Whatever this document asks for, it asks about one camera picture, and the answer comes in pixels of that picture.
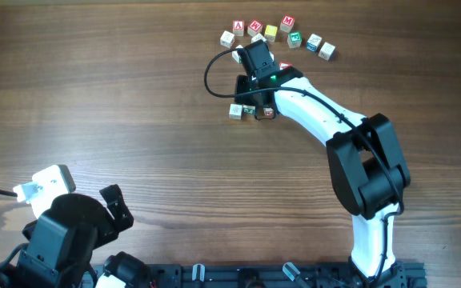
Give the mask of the plain engraved wooden block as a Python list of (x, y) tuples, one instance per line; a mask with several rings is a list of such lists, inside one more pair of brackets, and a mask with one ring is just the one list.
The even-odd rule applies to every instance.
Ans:
[(231, 119), (241, 120), (243, 116), (243, 106), (231, 103), (228, 115)]

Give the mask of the red A wooden block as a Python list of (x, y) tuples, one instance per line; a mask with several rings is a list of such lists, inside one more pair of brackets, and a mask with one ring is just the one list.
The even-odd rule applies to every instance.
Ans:
[(287, 68), (287, 67), (289, 67), (289, 66), (292, 66), (292, 64), (289, 63), (289, 62), (280, 62), (280, 63), (279, 63), (279, 69), (280, 69), (280, 70), (283, 70), (283, 69), (285, 69), (285, 68)]

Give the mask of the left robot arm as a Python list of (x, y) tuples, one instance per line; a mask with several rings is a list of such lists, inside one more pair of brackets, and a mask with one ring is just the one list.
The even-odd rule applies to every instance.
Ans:
[(153, 286), (150, 267), (124, 252), (109, 257), (101, 275), (91, 266), (94, 250), (134, 224), (118, 185), (100, 194), (104, 203), (83, 194), (56, 197), (23, 229), (27, 241), (0, 262), (0, 287), (78, 287), (85, 274), (94, 286)]

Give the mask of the green J wooden block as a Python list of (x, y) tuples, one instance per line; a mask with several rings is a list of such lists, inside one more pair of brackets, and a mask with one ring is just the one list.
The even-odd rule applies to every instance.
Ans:
[(255, 107), (254, 106), (248, 106), (248, 105), (243, 105), (243, 112), (246, 114), (255, 114)]

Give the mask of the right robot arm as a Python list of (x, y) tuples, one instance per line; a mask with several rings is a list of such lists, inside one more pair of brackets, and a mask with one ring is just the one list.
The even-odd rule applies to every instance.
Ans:
[(326, 147), (333, 190), (352, 216), (351, 261), (371, 285), (380, 282), (395, 263), (392, 222), (404, 211), (403, 189), (410, 183), (390, 120), (350, 111), (295, 68), (279, 69), (264, 42), (239, 48), (237, 54), (247, 73), (236, 87), (238, 97), (291, 118)]

